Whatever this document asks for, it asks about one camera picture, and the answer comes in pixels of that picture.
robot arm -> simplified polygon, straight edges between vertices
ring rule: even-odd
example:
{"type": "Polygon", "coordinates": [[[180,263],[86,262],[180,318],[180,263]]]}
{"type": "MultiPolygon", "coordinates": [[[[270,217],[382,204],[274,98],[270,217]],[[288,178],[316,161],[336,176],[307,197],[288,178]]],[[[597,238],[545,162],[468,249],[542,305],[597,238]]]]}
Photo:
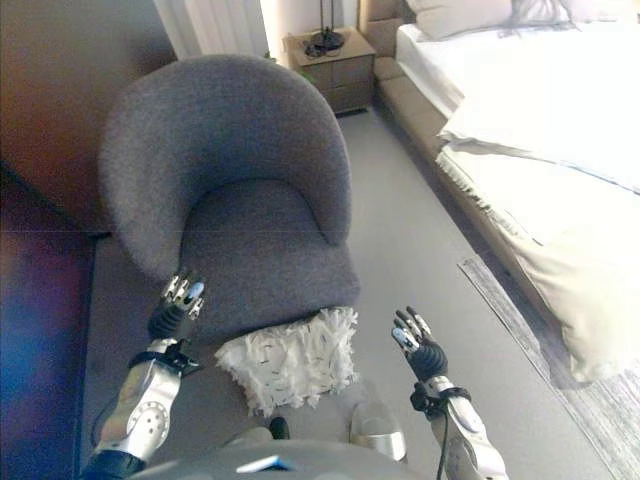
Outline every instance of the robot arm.
{"type": "Polygon", "coordinates": [[[446,465],[449,480],[508,480],[502,456],[489,442],[471,396],[446,377],[444,350],[424,319],[411,307],[407,312],[396,312],[392,336],[419,380],[411,403],[425,413],[443,448],[438,478],[446,465]]]}
{"type": "Polygon", "coordinates": [[[81,479],[123,479],[142,470],[169,433],[182,377],[199,369],[183,339],[202,308],[202,282],[175,275],[149,320],[152,342],[129,363],[118,404],[81,479]]]}

white curtain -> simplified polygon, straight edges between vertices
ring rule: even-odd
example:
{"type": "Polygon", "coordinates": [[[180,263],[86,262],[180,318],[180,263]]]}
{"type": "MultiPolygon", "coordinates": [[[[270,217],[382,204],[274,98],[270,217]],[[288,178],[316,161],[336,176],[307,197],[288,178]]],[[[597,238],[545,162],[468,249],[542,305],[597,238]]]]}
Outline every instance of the white curtain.
{"type": "Polygon", "coordinates": [[[269,50],[260,0],[154,1],[179,60],[269,50]]]}

brown wall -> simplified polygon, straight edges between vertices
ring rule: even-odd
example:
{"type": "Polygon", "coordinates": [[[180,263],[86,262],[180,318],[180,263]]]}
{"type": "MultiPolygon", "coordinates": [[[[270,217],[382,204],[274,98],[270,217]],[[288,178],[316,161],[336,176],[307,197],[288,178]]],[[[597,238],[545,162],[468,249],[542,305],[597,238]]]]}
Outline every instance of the brown wall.
{"type": "Polygon", "coordinates": [[[115,96],[175,60],[153,0],[3,0],[2,160],[87,231],[104,230],[96,152],[115,96]]]}

beige upholstered bed base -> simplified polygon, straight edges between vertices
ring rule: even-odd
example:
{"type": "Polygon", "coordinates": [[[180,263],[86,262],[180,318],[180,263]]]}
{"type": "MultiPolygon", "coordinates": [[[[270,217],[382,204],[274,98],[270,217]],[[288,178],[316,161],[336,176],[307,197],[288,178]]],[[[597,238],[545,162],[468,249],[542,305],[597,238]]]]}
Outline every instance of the beige upholstered bed base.
{"type": "Polygon", "coordinates": [[[420,150],[422,158],[438,174],[529,301],[547,321],[558,325],[557,318],[520,268],[513,251],[500,237],[487,215],[434,161],[441,147],[436,136],[446,119],[404,75],[394,59],[396,30],[400,25],[413,20],[404,0],[360,0],[358,28],[378,52],[374,66],[376,94],[407,132],[420,150]]]}

bed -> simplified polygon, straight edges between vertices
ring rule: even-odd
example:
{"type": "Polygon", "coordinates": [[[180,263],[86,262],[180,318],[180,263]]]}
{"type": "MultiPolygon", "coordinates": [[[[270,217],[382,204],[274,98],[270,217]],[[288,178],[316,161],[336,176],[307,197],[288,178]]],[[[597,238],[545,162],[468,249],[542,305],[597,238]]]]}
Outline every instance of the bed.
{"type": "MultiPolygon", "coordinates": [[[[564,13],[551,0],[474,3],[495,4],[488,13],[374,0],[360,11],[361,30],[395,58],[376,61],[380,96],[561,327],[578,381],[640,357],[640,30],[577,21],[596,15],[580,10],[589,1],[564,13]]],[[[618,18],[630,18],[625,5],[618,18]]]]}

